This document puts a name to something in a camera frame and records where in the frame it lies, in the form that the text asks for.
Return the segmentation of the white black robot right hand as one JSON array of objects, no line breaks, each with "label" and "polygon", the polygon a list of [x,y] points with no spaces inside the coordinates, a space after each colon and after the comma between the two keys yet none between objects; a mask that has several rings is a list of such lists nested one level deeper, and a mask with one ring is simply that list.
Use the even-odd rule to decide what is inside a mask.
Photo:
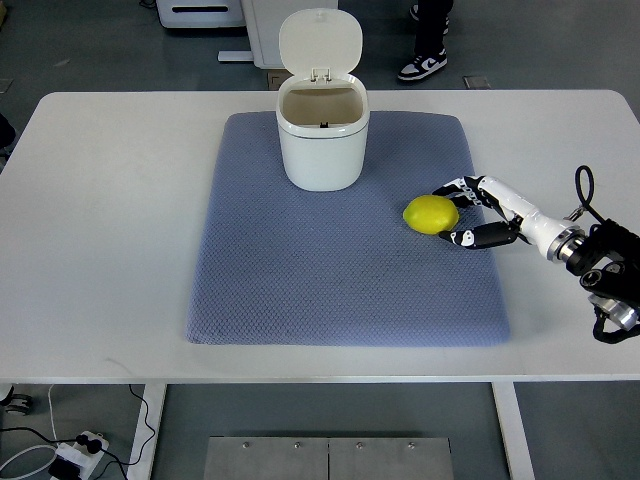
[{"label": "white black robot right hand", "polygon": [[584,243],[586,234],[575,222],[546,216],[501,180],[491,176],[464,176],[433,192],[449,198],[455,206],[484,206],[501,219],[466,230],[445,230],[439,237],[461,247],[477,250],[498,247],[518,239],[538,248],[542,257],[565,262]]}]

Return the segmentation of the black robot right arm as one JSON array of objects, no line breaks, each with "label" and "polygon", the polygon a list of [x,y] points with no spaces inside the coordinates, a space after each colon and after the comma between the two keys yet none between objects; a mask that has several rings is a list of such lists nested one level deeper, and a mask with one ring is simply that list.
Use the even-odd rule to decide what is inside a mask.
[{"label": "black robot right arm", "polygon": [[592,207],[595,181],[590,167],[579,166],[574,182],[580,209],[596,223],[566,268],[589,293],[596,317],[593,337],[618,344],[639,335],[639,236]]}]

